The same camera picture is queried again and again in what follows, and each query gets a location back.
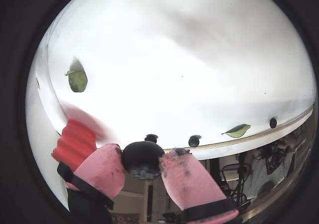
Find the person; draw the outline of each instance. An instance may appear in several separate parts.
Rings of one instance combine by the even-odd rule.
[[[247,152],[245,163],[251,166],[243,193],[252,202],[264,198],[286,178],[297,140],[292,133],[279,140]]]

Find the pink foam finger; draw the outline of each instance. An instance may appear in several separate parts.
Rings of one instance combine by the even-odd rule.
[[[159,158],[159,161],[167,193],[182,211],[226,199],[203,165],[187,150],[172,150]],[[237,215],[237,210],[231,210],[201,222],[222,224],[234,219]]]
[[[84,160],[74,174],[112,199],[124,186],[121,155],[117,144],[105,144]],[[78,190],[72,184],[66,185],[72,190]]]

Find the black strap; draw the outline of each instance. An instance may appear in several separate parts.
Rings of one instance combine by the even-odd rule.
[[[178,221],[182,224],[185,224],[187,222],[193,222],[213,217],[234,209],[236,209],[236,204],[232,199],[223,199],[213,203],[207,203],[200,206],[185,209],[184,211],[182,211],[181,216],[178,217]]]
[[[89,195],[93,200],[101,202],[108,209],[113,210],[114,202],[109,197],[104,195],[89,183],[85,182],[83,179],[76,176],[72,172],[71,168],[64,162],[59,163],[57,172],[66,182],[73,184],[75,187],[80,189],[81,192]]]

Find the rug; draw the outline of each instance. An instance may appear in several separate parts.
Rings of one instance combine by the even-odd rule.
[[[113,224],[139,224],[139,214],[116,214],[111,213]]]

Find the red foam cylinder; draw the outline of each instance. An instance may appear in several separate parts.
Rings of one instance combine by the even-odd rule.
[[[95,142],[96,135],[89,127],[70,119],[51,155],[74,172],[97,149]]]

